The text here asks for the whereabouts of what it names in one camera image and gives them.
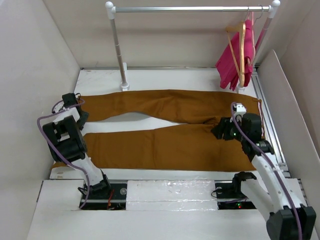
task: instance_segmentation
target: white bracket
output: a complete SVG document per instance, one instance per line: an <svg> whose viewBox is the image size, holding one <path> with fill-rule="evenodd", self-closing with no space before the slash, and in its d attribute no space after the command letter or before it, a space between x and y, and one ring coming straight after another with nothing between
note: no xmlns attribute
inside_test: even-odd
<svg viewBox="0 0 320 240"><path fill-rule="evenodd" d="M273 0L271 5L270 5L270 10L269 10L269 19L273 19L277 13L278 7L280 6L281 2L280 0Z"/></svg>
<svg viewBox="0 0 320 240"><path fill-rule="evenodd" d="M245 87L244 86L240 86L240 83L236 86L236 93L237 94L245 94Z"/></svg>
<svg viewBox="0 0 320 240"><path fill-rule="evenodd" d="M122 92L128 91L130 84L128 83L128 68L127 68L127 63L123 63L123 68L124 68L124 75L125 75L125 82L122 82L120 87L122 89Z"/></svg>

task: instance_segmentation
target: metal rod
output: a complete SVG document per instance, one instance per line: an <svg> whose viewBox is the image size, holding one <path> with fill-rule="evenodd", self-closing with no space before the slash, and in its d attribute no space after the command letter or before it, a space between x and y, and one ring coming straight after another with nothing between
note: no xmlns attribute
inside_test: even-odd
<svg viewBox="0 0 320 240"><path fill-rule="evenodd" d="M116 22L115 22L115 19L110 19L110 22L111 22L111 27L112 27L116 57L118 59L119 68L120 68L122 85L125 86L128 83L127 83L126 74L125 74L124 62L122 60L121 50L120 50L120 46L119 46L118 34L117 34L117 29L116 29Z"/></svg>
<svg viewBox="0 0 320 240"><path fill-rule="evenodd" d="M259 49L261 47L261 43L263 42L263 40L264 40L264 38L266 36L266 33L268 31L268 28L270 26L271 21L272 21L272 18L267 18L265 20L263 28L262 28L262 30L260 32L260 35L258 37L258 40L256 41L256 44L255 44L255 52L256 52L256 54L259 52Z"/></svg>
<svg viewBox="0 0 320 240"><path fill-rule="evenodd" d="M268 12L270 6L174 6L174 7L115 7L115 13L163 12Z"/></svg>

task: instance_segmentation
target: clothing rail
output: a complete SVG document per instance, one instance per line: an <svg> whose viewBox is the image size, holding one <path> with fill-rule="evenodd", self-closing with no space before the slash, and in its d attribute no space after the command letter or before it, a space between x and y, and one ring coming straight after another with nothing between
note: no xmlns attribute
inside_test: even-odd
<svg viewBox="0 0 320 240"><path fill-rule="evenodd" d="M115 13L153 12L268 12L270 6L174 6L174 7L115 7Z"/></svg>
<svg viewBox="0 0 320 240"><path fill-rule="evenodd" d="M115 7L114 4L110 1L105 3L107 10L108 18L110 19L112 34L115 46L115 52L120 68L121 74L121 88L123 91L129 89L129 83L127 82L127 64L123 62L116 22L115 22L115 13L163 13L163 12L268 12L269 15L263 25L263 28L260 32L258 40L255 45L255 54L257 55L263 42L269 25L276 15L277 9L280 6L280 0L273 0L269 6L177 6L177 7Z"/></svg>

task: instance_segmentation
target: pink towel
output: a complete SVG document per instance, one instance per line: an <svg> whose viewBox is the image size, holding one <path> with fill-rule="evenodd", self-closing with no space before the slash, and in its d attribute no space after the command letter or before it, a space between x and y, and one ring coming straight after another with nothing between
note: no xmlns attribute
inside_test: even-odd
<svg viewBox="0 0 320 240"><path fill-rule="evenodd" d="M247 87L251 75L253 72L253 65L251 64L254 58L254 48L253 48L253 25L251 20L245 21L245 36L244 36L244 86ZM231 45L233 47L233 52L235 59L240 68L239 55L240 55L240 43L239 43L239 33L237 32L231 40ZM221 82L220 87L225 89L228 84L230 84L230 89L233 91L239 81L239 76L234 63L234 59L231 54L230 46L228 45L221 55L220 59L216 63Z"/></svg>

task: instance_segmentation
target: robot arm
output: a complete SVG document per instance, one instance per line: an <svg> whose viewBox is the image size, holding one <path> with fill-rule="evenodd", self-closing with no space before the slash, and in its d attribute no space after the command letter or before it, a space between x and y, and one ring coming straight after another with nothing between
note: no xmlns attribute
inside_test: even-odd
<svg viewBox="0 0 320 240"><path fill-rule="evenodd" d="M271 144L262 138L261 118L256 114L246 113L241 103L236 103L232 109L234 118L222 117L211 132L217 139L236 139L241 142L243 152L260 174L267 192L251 172L235 174L232 179L233 190L247 196L259 210L266 221L271 240L298 240L299 235L302 235L301 239L309 240L316 212L311 206L304 206L289 187Z"/></svg>
<svg viewBox="0 0 320 240"><path fill-rule="evenodd" d="M59 114L53 122L43 125L42 130L68 162L64 162L49 145L51 155L56 162L71 163L68 164L70 167L84 170L81 171L81 174L85 180L85 186L79 188L82 194L89 191L91 196L108 196L111 192L109 180L88 157L86 142L80 131L89 114L82 111L80 105L68 108L78 104L75 94L65 94L62 100L65 111Z"/></svg>

